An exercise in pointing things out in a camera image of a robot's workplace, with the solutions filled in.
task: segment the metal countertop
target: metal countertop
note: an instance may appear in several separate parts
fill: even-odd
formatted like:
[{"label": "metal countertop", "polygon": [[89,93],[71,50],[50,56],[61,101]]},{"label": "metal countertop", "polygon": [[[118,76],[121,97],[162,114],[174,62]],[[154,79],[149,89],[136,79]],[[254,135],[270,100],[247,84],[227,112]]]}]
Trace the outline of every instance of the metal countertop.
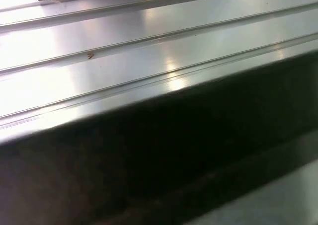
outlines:
[{"label": "metal countertop", "polygon": [[318,49],[318,0],[0,0],[0,143]]}]

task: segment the small debris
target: small debris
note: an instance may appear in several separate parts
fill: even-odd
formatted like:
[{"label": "small debris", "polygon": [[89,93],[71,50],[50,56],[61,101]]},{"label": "small debris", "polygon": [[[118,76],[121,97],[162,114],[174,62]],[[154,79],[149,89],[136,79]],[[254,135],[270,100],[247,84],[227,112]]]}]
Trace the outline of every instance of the small debris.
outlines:
[{"label": "small debris", "polygon": [[90,54],[87,54],[87,57],[88,59],[90,60],[91,58],[93,58],[94,54],[90,53]]}]

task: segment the metal groove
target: metal groove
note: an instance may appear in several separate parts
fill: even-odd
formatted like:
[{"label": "metal groove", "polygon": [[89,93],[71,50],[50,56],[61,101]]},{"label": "metal groove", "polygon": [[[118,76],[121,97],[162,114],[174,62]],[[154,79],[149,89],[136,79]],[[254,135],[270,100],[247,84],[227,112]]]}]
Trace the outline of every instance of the metal groove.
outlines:
[{"label": "metal groove", "polygon": [[133,48],[138,48],[139,44],[142,44],[145,42],[148,42],[148,43],[144,44],[143,46],[147,46],[147,45],[151,45],[153,43],[160,43],[162,41],[169,41],[169,40],[175,39],[172,37],[184,37],[185,34],[197,32],[197,31],[202,31],[205,29],[211,30],[211,29],[215,29],[217,27],[226,28],[226,27],[234,26],[234,25],[238,25],[238,24],[241,25],[241,24],[254,23],[254,22],[258,22],[258,21],[264,21],[264,20],[267,20],[267,19],[273,18],[273,17],[281,17],[281,16],[285,16],[288,14],[296,14],[296,13],[316,9],[317,7],[318,7],[318,1],[312,2],[309,4],[279,9],[279,10],[275,10],[275,11],[269,11],[269,12],[264,12],[264,13],[260,13],[260,14],[249,15],[249,16],[245,16],[245,17],[240,17],[240,18],[215,22],[215,23],[211,23],[211,24],[186,28],[186,29],[182,29],[182,30],[178,30],[178,31],[172,31],[172,32],[168,32],[168,33],[164,33],[164,34],[160,34],[160,35],[154,35],[154,36],[136,39],[136,40],[132,40],[132,41],[126,41],[126,42],[122,42],[122,43],[118,43],[118,44],[89,49],[89,50],[76,52],[76,53],[69,54],[69,55],[63,55],[63,56],[59,56],[59,57],[55,57],[55,58],[51,58],[51,59],[46,59],[46,60],[39,61],[39,62],[33,62],[30,64],[12,67],[12,68],[0,69],[0,75],[13,74],[13,73],[23,71],[23,70],[28,70],[31,68],[40,68],[40,67],[48,65],[48,64],[60,63],[66,59],[71,59],[71,58],[78,59],[78,57],[80,55],[86,55],[87,53],[100,54],[101,52],[110,51],[110,50],[114,50],[114,49],[121,49],[121,48],[123,48],[123,50],[129,50],[129,48],[124,48],[124,47],[125,46],[133,46]]},{"label": "metal groove", "polygon": [[[164,73],[161,73],[161,74],[156,74],[156,75],[152,75],[152,76],[149,76],[149,77],[140,78],[140,79],[137,79],[137,80],[133,80],[133,81],[129,81],[129,82],[126,82],[126,83],[118,84],[118,85],[115,85],[115,86],[112,86],[112,87],[102,88],[102,89],[99,89],[99,90],[96,90],[96,91],[80,94],[80,95],[77,95],[77,96],[74,96],[74,97],[66,98],[66,99],[63,99],[63,100],[59,100],[59,101],[56,101],[56,102],[52,102],[52,103],[49,103],[49,104],[46,104],[46,105],[41,105],[41,106],[34,107],[34,108],[29,108],[27,110],[15,112],[15,113],[12,113],[12,114],[3,115],[3,116],[0,116],[0,120],[7,120],[9,118],[14,118],[14,117],[21,116],[23,114],[30,114],[32,112],[36,112],[36,111],[41,110],[43,108],[54,107],[54,106],[58,106],[60,104],[65,104],[65,103],[69,103],[69,106],[57,108],[57,109],[52,110],[52,111],[48,110],[47,112],[53,112],[53,111],[57,111],[57,110],[60,110],[60,109],[63,109],[63,108],[76,107],[78,105],[87,104],[87,103],[90,103],[90,102],[93,102],[93,101],[98,101],[98,100],[101,100],[101,99],[104,99],[104,98],[107,98],[107,97],[115,96],[115,95],[118,95],[118,94],[121,94],[121,93],[124,93],[124,92],[132,91],[132,90],[135,90],[135,89],[140,88],[140,87],[147,87],[149,85],[154,85],[154,84],[158,84],[158,83],[167,82],[167,81],[171,80],[171,78],[163,79],[163,76],[165,76],[167,74],[170,74],[170,73],[182,72],[182,71],[184,71],[186,69],[191,69],[191,68],[202,66],[199,69],[190,70],[189,72],[186,72],[186,73],[183,73],[183,74],[181,73],[180,75],[174,76],[172,78],[184,77],[185,75],[196,74],[198,72],[201,72],[201,71],[206,70],[206,69],[211,68],[211,67],[226,65],[226,64],[229,64],[229,63],[234,63],[234,62],[237,62],[237,61],[241,61],[241,60],[248,59],[248,58],[253,58],[253,57],[256,57],[256,56],[259,56],[259,55],[264,55],[264,54],[267,54],[267,53],[271,53],[271,52],[275,52],[275,51],[278,51],[278,50],[281,50],[281,49],[285,49],[285,48],[288,48],[288,47],[304,44],[304,43],[307,43],[307,42],[310,42],[310,41],[314,41],[314,40],[318,40],[318,32],[315,32],[315,33],[309,34],[309,35],[305,35],[305,36],[301,36],[301,37],[297,37],[297,38],[294,38],[294,39],[289,39],[289,40],[277,42],[277,43],[274,43],[274,44],[258,47],[258,48],[255,48],[255,49],[251,49],[251,50],[247,50],[247,51],[243,51],[243,52],[238,52],[236,54],[227,55],[227,56],[220,57],[220,58],[217,58],[217,59],[212,59],[212,60],[209,60],[209,61],[200,62],[200,63],[194,64],[194,65],[185,66],[185,67],[178,68],[178,69],[171,70],[171,71],[167,71],[167,72],[164,72]],[[72,103],[72,102],[74,102],[76,100],[79,100],[79,99],[82,99],[82,98],[92,97],[93,95],[97,95],[97,94],[101,94],[101,93],[103,93],[102,96],[95,97],[93,99],[82,100],[81,102],[78,102],[78,103]],[[38,114],[33,115],[33,116],[30,116],[30,117],[25,117],[25,118],[26,118],[26,120],[27,119],[29,120],[31,117],[37,117],[37,116],[39,116],[41,114],[43,114],[43,112],[38,113]],[[0,129],[9,127],[9,126],[12,125],[12,123],[14,123],[14,122],[11,122],[9,124],[8,123],[4,123],[4,124],[0,123],[0,125],[1,125]]]},{"label": "metal groove", "polygon": [[122,11],[133,12],[160,6],[190,2],[194,0],[142,0],[119,5],[111,5],[89,10],[76,11],[71,13],[57,14],[48,17],[19,21],[9,24],[0,24],[0,33],[12,30],[38,29],[43,27],[56,26],[61,23],[68,24],[82,20],[100,18],[103,16],[119,14]]}]

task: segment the gray floor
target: gray floor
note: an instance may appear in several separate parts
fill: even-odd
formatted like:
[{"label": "gray floor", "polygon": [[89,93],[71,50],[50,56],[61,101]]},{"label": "gray floor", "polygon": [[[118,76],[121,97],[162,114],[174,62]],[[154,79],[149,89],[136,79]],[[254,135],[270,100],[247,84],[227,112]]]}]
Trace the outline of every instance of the gray floor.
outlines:
[{"label": "gray floor", "polygon": [[186,225],[318,224],[318,160]]}]

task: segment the black surface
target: black surface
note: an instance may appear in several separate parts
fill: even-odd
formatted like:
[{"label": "black surface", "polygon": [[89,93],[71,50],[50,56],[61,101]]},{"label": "black surface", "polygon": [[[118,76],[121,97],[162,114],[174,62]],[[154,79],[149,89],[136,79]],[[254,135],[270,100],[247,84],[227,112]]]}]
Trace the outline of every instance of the black surface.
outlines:
[{"label": "black surface", "polygon": [[246,193],[317,158],[317,66],[310,54],[12,142],[0,220],[177,224]]}]

